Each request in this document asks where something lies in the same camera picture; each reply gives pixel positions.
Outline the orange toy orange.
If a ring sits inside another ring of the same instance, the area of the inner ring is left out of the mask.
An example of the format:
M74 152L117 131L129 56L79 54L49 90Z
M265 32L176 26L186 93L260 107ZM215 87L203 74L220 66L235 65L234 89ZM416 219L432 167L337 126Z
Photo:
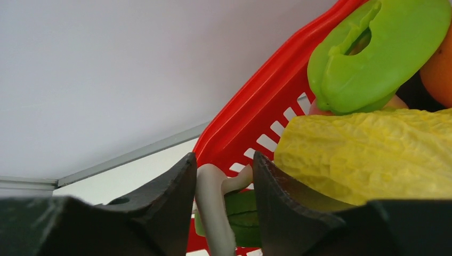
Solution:
M451 108L451 25L435 53L420 69L420 77L430 96Z

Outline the green toy pepper slice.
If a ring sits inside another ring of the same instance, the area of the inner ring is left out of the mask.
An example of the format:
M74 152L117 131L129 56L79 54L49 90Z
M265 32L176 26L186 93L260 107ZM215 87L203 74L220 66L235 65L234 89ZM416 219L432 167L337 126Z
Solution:
M435 53L450 23L449 1L367 1L311 54L317 107L336 115L382 109Z

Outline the white toy mushroom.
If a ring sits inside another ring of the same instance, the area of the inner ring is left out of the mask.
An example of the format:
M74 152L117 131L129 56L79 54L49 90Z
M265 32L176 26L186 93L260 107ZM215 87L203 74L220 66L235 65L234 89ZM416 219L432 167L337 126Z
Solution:
M252 181L250 165L233 178L213 164L204 164L197 169L195 202L211 255L236 254L236 239L227 218L224 195L242 190Z

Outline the yellow white napa cabbage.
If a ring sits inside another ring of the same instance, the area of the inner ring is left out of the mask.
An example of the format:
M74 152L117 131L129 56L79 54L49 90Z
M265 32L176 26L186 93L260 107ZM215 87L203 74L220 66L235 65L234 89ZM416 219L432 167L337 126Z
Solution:
M275 165L333 199L451 198L451 110L381 110L293 118Z

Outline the green bok choy toy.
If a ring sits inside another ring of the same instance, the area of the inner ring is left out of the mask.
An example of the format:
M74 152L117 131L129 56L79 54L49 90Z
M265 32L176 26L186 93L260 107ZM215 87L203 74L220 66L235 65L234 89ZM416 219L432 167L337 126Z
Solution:
M255 191L227 193L224 202L232 234L217 230L207 232L201 222L201 215L195 211L196 234L206 238L208 248L216 255L234 254L237 247L261 247Z

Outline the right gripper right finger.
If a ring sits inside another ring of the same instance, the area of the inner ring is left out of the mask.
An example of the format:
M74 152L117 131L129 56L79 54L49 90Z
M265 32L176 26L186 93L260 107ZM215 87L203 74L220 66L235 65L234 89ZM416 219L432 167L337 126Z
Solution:
M331 231L345 226L340 217L291 198L282 184L295 179L259 151L253 157L253 182L264 255L305 255Z

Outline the red plastic basket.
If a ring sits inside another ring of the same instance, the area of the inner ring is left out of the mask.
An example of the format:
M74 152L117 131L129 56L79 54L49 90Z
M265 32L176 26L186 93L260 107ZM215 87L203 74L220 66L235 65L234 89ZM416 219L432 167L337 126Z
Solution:
M194 152L198 165L211 163L234 177L252 163L256 151L268 158L280 135L295 116L308 112L314 95L306 68L316 46L362 1L337 1L291 36L249 79L211 121Z

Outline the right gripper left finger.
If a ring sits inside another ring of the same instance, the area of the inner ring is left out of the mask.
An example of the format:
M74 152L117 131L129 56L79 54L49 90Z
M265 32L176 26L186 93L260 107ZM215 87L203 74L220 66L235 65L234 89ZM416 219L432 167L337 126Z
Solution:
M106 210L121 214L154 255L185 255L197 182L194 153L168 171L113 199Z

